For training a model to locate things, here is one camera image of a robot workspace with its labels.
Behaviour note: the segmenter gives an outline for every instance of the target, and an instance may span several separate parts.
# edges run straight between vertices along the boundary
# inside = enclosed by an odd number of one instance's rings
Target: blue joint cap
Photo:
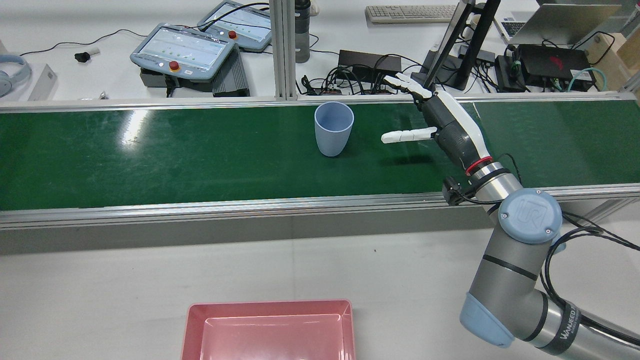
[[[500,320],[470,293],[467,293],[462,306],[460,323],[473,335],[497,347],[508,348],[515,339]]]
[[[498,220],[510,237],[539,244],[558,239],[562,210],[553,196],[541,190],[520,189],[502,202]]]

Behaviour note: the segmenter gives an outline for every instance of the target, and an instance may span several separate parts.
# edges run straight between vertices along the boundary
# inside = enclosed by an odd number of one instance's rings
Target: cardboard box
[[[628,68],[618,55],[618,50],[626,42],[625,37],[620,33],[611,35],[615,37],[616,41],[613,42],[611,49],[602,60],[593,67],[601,70],[607,76],[607,90],[619,90],[638,70]],[[596,35],[594,40],[586,50],[589,63],[598,61],[612,42],[612,39],[607,35]],[[597,73],[594,73],[594,77],[596,78],[596,86],[602,90],[602,77]],[[640,102],[640,91],[636,91],[636,98]]]

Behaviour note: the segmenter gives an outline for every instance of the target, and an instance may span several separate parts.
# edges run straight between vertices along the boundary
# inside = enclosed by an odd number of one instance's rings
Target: pink tray
[[[348,300],[195,304],[182,360],[355,360]]]

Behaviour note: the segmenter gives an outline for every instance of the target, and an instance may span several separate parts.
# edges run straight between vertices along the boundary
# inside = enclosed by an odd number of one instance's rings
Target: power adapter
[[[467,53],[468,45],[462,44],[460,45],[460,49],[458,50],[458,58],[462,59],[465,57]],[[495,53],[490,51],[480,50],[478,55],[476,56],[476,63],[487,64],[490,67],[495,65]]]

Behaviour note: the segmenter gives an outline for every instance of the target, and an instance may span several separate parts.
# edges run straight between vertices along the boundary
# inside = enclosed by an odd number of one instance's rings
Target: blue headphones
[[[31,67],[24,58],[17,55],[0,55],[0,63],[18,63],[22,65],[20,70],[11,76],[0,70],[0,97],[2,97],[9,94],[9,91],[11,91],[17,83],[27,79],[31,75]]]

